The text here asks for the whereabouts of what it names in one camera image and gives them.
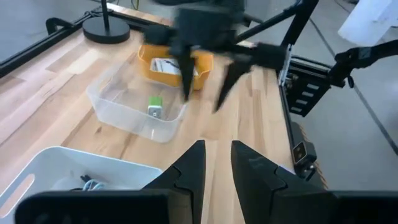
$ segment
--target black metal frame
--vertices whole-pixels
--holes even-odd
[[[290,25],[286,36],[284,37],[281,45],[293,45],[296,43],[300,33],[302,32],[304,26],[308,22],[308,19],[314,10],[315,6],[317,5],[318,0],[298,0],[293,6],[286,9],[281,14],[259,24],[252,29],[247,30],[246,32],[237,36],[236,41],[240,42],[244,39],[252,37],[259,32],[277,24],[278,22],[283,21],[291,16],[295,15],[295,18]],[[51,48],[55,44],[59,43],[64,38],[72,35],[74,32],[79,30],[82,27],[82,24],[85,20],[101,16],[101,8],[98,7],[91,12],[85,13],[85,15],[73,23],[69,23],[67,21],[63,21],[56,18],[51,18],[47,20],[46,27],[49,35],[36,42],[35,44],[31,45],[30,47],[18,52],[17,54],[9,57],[5,61],[0,63],[0,78],[6,76],[8,73],[12,72],[16,68],[20,67],[21,65],[25,64],[32,58],[38,56],[42,52],[45,52],[47,49]],[[110,11],[109,16],[117,17],[119,19],[124,20],[127,22],[129,27],[132,30],[137,30],[142,32],[146,27],[154,24],[158,24],[156,22],[148,21],[145,19],[141,19],[134,16],[128,16],[125,14],[121,14],[119,12]],[[289,108],[292,107],[291,103],[292,100],[289,100],[289,97],[286,97],[285,89],[280,86],[280,95],[282,100],[282,108],[284,111],[286,127],[289,137],[290,148],[293,149],[294,142],[293,142],[293,134],[292,128],[290,125],[290,115],[289,115]]]

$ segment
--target wooden table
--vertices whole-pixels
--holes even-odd
[[[169,21],[108,4],[147,20]],[[196,140],[206,141],[203,223],[244,223],[231,170],[231,141],[241,140],[277,164],[293,169],[275,71],[254,68],[213,114],[228,60],[215,67],[202,91],[194,92],[176,136],[157,143],[100,123],[85,93],[116,62],[133,63],[142,34],[122,44],[86,40],[81,30],[0,80],[0,191],[42,149],[66,146],[166,169]]]

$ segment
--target yellow plastic bin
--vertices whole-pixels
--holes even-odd
[[[143,74],[152,80],[162,82],[170,86],[179,86],[181,83],[180,75],[155,72],[150,69],[150,62],[153,58],[172,58],[168,54],[169,48],[155,45],[141,45],[138,50],[138,57]],[[196,50],[193,53],[195,57],[195,67],[198,75],[193,77],[193,89],[201,90],[213,69],[213,54]]]

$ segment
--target gray floor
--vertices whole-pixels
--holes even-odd
[[[247,13],[265,20],[292,3],[247,0]],[[120,0],[119,4],[130,6],[129,0]],[[46,18],[58,16],[72,21],[98,5],[88,0],[3,1],[0,60],[44,37]],[[320,0],[294,54],[333,64],[333,54],[355,47],[337,34],[353,7],[342,0]],[[166,18],[172,18],[173,9],[149,0],[140,2],[141,11]],[[279,44],[289,23],[278,24],[250,40]],[[391,29],[381,42],[392,39],[398,39],[398,29]],[[354,71],[355,89],[332,88],[306,118],[292,115],[313,141],[331,189],[398,189],[398,157],[392,149],[398,144],[397,59],[387,58]]]

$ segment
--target white plastic bin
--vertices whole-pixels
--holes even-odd
[[[157,142],[171,140],[185,112],[179,88],[143,77],[137,67],[115,65],[86,90],[97,118]],[[149,98],[162,98],[162,116],[147,114]]]
[[[0,195],[0,208],[10,197],[15,199],[14,191],[22,182],[25,182],[27,177],[33,177],[31,178],[33,182],[25,192],[17,190],[21,193],[17,202],[43,191],[82,188],[84,181],[80,179],[81,175],[89,175],[103,182],[105,190],[139,190],[161,173],[162,171],[158,168],[133,162],[66,147],[50,147],[38,153]],[[16,204],[4,218],[0,217],[1,224],[13,223]]]

